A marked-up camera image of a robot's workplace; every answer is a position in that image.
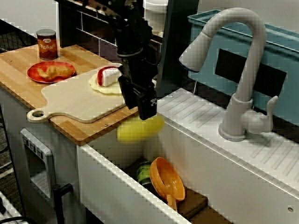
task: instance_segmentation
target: can label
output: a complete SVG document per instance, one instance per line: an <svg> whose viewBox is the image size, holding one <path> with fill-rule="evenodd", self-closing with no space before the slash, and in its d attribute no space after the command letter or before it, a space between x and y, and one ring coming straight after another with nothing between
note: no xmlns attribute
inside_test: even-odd
<svg viewBox="0 0 299 224"><path fill-rule="evenodd" d="M150 165L140 166L137 170L137 180L140 181L150 177Z"/></svg>
<svg viewBox="0 0 299 224"><path fill-rule="evenodd" d="M41 59L52 60L57 58L56 39L37 39L39 54Z"/></svg>
<svg viewBox="0 0 299 224"><path fill-rule="evenodd" d="M50 43L52 40L50 38L43 39L45 43Z"/></svg>

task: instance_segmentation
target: white wall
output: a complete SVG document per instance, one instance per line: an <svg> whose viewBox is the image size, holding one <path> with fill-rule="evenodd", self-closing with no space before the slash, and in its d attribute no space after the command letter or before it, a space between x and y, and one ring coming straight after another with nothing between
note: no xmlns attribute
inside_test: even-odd
<svg viewBox="0 0 299 224"><path fill-rule="evenodd" d="M0 0L0 19L35 37L40 29L58 32L57 6L54 0Z"/></svg>
<svg viewBox="0 0 299 224"><path fill-rule="evenodd" d="M264 23L299 33L299 0L199 0L198 12L232 7L250 9Z"/></svg>

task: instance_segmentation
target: wooden cutting board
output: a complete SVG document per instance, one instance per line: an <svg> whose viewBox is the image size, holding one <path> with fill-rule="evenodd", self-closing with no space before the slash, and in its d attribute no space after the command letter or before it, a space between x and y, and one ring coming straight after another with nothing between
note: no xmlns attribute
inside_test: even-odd
<svg viewBox="0 0 299 224"><path fill-rule="evenodd" d="M122 95L105 95L91 88L88 81L98 70L44 87L42 95L48 104L31 110L27 119L41 123L53 116L64 115L82 123L92 123L124 107Z"/></svg>

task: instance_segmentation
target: faucet handle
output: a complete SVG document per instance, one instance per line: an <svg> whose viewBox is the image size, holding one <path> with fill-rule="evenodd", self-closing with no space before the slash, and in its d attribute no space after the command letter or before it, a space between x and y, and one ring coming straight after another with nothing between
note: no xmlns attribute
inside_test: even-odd
<svg viewBox="0 0 299 224"><path fill-rule="evenodd" d="M271 120L272 120L272 115L273 115L273 108L276 105L277 100L278 100L278 96L274 96L267 103L267 107L266 107L267 116L269 116L269 118L271 118Z"/></svg>
<svg viewBox="0 0 299 224"><path fill-rule="evenodd" d="M241 123L246 130L253 134L259 134L262 132L270 132L273 129L273 108L276 105L278 96L274 96L267 103L266 111L267 115L257 113L253 110L246 111L241 116Z"/></svg>

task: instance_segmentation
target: white sink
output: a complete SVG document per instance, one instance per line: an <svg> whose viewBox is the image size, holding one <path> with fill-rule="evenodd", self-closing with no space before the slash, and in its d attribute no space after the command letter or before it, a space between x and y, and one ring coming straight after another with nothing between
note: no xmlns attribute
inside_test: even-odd
<svg viewBox="0 0 299 224"><path fill-rule="evenodd" d="M298 223L295 143L274 133L224 140L224 109L183 89L159 100L158 112L165 127L146 142L123 145L113 130L78 147L80 200L95 216L106 224L190 224L122 171L140 156L162 156L234 224Z"/></svg>

